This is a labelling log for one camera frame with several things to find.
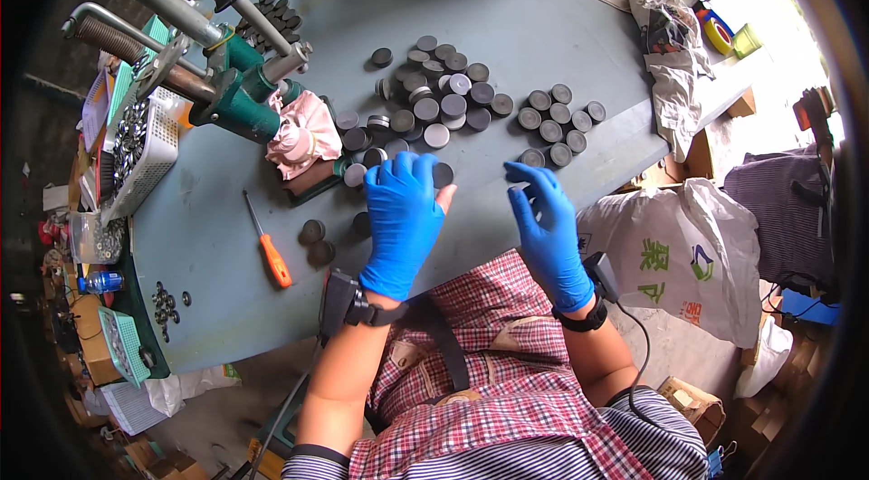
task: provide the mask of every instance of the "plastic water bottle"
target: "plastic water bottle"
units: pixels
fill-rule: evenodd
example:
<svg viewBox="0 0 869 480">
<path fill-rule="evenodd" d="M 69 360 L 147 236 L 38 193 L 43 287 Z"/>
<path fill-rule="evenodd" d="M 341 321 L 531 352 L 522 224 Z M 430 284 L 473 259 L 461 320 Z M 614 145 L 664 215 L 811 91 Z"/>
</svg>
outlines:
<svg viewBox="0 0 869 480">
<path fill-rule="evenodd" d="M 81 293 L 105 293 L 124 289 L 124 275 L 119 271 L 93 271 L 83 279 L 78 279 L 78 290 Z"/>
</svg>

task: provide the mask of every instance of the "metal spring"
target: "metal spring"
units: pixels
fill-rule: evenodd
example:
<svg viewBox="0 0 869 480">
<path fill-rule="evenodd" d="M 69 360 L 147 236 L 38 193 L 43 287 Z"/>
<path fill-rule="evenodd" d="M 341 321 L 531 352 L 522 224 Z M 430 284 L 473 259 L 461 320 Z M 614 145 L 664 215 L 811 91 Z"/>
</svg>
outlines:
<svg viewBox="0 0 869 480">
<path fill-rule="evenodd" d="M 144 52 L 142 43 L 90 17 L 83 19 L 78 25 L 76 39 L 101 48 L 131 65 Z"/>
</svg>

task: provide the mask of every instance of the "striped shirt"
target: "striped shirt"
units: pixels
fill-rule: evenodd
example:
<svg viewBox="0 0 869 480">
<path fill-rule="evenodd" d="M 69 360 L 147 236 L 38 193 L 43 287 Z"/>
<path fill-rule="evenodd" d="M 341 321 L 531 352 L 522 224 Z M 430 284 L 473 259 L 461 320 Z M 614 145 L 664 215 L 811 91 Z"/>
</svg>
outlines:
<svg viewBox="0 0 869 480">
<path fill-rule="evenodd" d="M 637 418 L 627 390 L 598 409 L 654 478 L 706 478 L 707 453 L 700 435 L 656 391 L 638 386 L 635 405 L 660 429 Z M 283 480 L 346 480 L 349 459 L 336 451 L 300 444 L 283 466 Z M 540 437 L 440 456 L 413 464 L 402 480 L 441 478 L 596 478 L 603 477 L 578 439 Z"/>
</svg>

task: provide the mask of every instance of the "forearm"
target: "forearm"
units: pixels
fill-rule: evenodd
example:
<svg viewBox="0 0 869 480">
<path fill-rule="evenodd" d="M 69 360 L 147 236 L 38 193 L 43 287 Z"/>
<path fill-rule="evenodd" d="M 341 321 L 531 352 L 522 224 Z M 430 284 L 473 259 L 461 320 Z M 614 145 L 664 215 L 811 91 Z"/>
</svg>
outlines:
<svg viewBox="0 0 869 480">
<path fill-rule="evenodd" d="M 585 319 L 597 298 L 568 318 Z M 577 333 L 562 329 L 573 374 L 593 406 L 604 406 L 616 393 L 634 383 L 637 368 L 624 339 L 609 319 L 598 329 Z"/>
<path fill-rule="evenodd" d="M 386 310 L 400 303 L 370 291 L 371 304 Z M 344 325 L 329 340 L 311 374 L 299 414 L 298 444 L 319 444 L 349 456 L 362 436 L 365 399 L 383 356 L 389 326 Z"/>
</svg>

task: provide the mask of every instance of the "yellow tape roll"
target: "yellow tape roll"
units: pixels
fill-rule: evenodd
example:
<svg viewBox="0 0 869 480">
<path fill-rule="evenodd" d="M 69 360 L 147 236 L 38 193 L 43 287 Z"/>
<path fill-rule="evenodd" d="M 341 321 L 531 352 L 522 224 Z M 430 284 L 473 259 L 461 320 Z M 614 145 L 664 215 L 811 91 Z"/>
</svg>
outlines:
<svg viewBox="0 0 869 480">
<path fill-rule="evenodd" d="M 715 50 L 722 54 L 727 54 L 733 50 L 733 40 L 731 40 L 730 35 L 727 34 L 727 30 L 724 29 L 724 26 L 721 25 L 717 18 L 709 19 L 709 22 L 703 25 L 703 31 L 706 32 Z"/>
</svg>

